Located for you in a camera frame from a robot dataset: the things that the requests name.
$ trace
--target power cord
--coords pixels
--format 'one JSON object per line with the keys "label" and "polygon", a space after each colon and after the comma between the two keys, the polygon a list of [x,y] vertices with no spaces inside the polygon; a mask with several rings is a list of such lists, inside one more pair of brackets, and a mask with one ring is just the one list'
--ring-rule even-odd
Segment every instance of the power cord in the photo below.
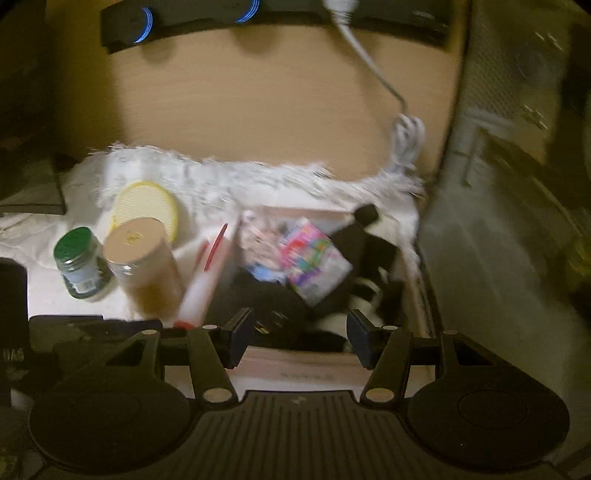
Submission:
{"label": "power cord", "polygon": [[385,170],[395,172],[401,169],[414,169],[414,161],[425,144],[425,125],[420,118],[408,114],[408,104],[404,97],[386,80],[372,57],[351,31],[349,27],[351,15],[359,5],[359,0],[323,0],[323,3],[331,13],[332,20],[343,38],[353,47],[386,90],[400,102],[402,112],[392,127],[390,162]]}

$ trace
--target white fringe cloth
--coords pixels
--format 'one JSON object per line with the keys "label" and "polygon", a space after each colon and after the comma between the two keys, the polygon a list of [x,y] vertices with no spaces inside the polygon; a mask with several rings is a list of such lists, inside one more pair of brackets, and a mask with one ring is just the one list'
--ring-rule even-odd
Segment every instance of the white fringe cloth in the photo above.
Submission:
{"label": "white fringe cloth", "polygon": [[187,268],[192,265],[189,259],[193,258],[197,237],[215,232],[239,209],[257,205],[351,211],[373,203],[385,218],[395,220],[383,223],[382,232],[376,234],[399,245],[407,261],[417,265],[412,245],[418,213],[413,196],[422,192],[422,185],[404,173],[380,172],[375,177],[344,182],[334,180],[319,164],[273,167],[214,158],[194,161],[174,151],[117,144],[107,152],[91,154],[62,178],[69,209],[66,216],[19,214],[0,219],[0,257],[13,258],[28,269],[30,316],[60,313],[130,317],[118,289],[94,303],[71,298],[53,261],[53,247],[68,230],[82,225],[102,242],[108,233],[115,198],[125,186],[140,180],[162,185],[178,201],[175,256],[181,273],[186,270],[183,259]]}

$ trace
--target tan-lidded jar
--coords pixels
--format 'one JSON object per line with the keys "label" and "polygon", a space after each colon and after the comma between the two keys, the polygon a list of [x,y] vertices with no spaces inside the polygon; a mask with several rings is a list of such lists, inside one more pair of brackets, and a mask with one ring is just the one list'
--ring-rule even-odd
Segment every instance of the tan-lidded jar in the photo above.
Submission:
{"label": "tan-lidded jar", "polygon": [[136,218],[123,223],[105,240],[103,256],[142,317],[175,315],[184,287],[162,222]]}

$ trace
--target blue light ring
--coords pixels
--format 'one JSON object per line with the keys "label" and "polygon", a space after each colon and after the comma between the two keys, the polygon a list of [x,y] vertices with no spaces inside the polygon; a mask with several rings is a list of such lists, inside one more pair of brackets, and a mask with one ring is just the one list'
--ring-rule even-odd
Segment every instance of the blue light ring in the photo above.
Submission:
{"label": "blue light ring", "polygon": [[236,23],[248,22],[252,17],[255,16],[255,13],[258,10],[260,4],[261,0],[252,0],[251,9],[248,12],[246,12],[246,14],[242,18],[236,20]]}
{"label": "blue light ring", "polygon": [[152,26],[154,25],[154,16],[152,15],[152,12],[150,11],[150,9],[148,7],[142,7],[142,10],[144,11],[144,13],[146,15],[146,26],[144,28],[144,32],[140,35],[140,37],[134,43],[143,42],[146,39],[146,37],[150,34],[150,32],[152,31]]}

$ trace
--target red stick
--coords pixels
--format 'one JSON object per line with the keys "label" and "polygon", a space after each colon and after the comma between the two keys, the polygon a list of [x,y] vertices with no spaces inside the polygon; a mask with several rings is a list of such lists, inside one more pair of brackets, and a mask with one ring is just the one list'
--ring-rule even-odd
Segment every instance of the red stick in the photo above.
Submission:
{"label": "red stick", "polygon": [[209,270],[209,265],[211,265],[211,263],[213,261],[213,256],[216,254],[217,248],[219,247],[219,245],[222,241],[224,233],[226,233],[226,228],[228,228],[227,223],[222,227],[219,234],[217,235],[217,238],[213,243],[212,250],[209,252],[209,256],[207,258],[207,261],[205,262],[205,267],[203,268],[203,271],[206,272],[207,270]]}

